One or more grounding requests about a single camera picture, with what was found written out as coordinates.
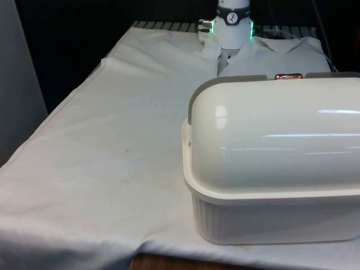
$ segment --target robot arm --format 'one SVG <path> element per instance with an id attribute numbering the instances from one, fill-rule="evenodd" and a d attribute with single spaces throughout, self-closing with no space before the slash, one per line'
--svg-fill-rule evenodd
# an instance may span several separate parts
<path id="1" fill-rule="evenodd" d="M 216 18 L 199 23 L 217 36 L 222 49 L 239 50 L 253 34 L 250 0 L 219 0 Z"/>

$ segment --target container base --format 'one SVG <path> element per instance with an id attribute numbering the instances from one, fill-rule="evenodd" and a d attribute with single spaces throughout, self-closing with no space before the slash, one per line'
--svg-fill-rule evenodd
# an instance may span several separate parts
<path id="1" fill-rule="evenodd" d="M 221 245 L 345 241 L 359 236 L 360 203 L 215 205 L 192 196 L 199 234 Z"/>

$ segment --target copper latch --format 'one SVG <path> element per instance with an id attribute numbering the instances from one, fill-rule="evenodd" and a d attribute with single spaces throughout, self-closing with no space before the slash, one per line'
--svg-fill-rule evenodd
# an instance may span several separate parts
<path id="1" fill-rule="evenodd" d="M 303 78 L 303 75 L 301 73 L 275 75 L 275 80 L 295 80 L 295 79 L 302 79 L 302 78 Z"/>

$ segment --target white tablecloth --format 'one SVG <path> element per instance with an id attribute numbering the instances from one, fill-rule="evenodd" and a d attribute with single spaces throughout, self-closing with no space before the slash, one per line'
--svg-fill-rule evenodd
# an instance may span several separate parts
<path id="1" fill-rule="evenodd" d="M 131 28 L 101 66 L 0 170 L 0 269 L 126 269 L 140 252 L 268 269 L 357 269 L 360 240 L 219 246 L 195 231 L 183 183 L 181 125 L 217 61 L 194 55 L 196 34 Z M 260 74 L 299 57 L 259 40 L 235 62 Z M 328 71 L 309 48 L 291 71 Z"/>

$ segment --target green led light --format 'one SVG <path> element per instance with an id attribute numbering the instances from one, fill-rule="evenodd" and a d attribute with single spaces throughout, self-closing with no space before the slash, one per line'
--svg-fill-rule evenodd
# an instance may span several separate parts
<path id="1" fill-rule="evenodd" d="M 251 22 L 251 32 L 250 32 L 250 39 L 254 37 L 254 22 Z"/>

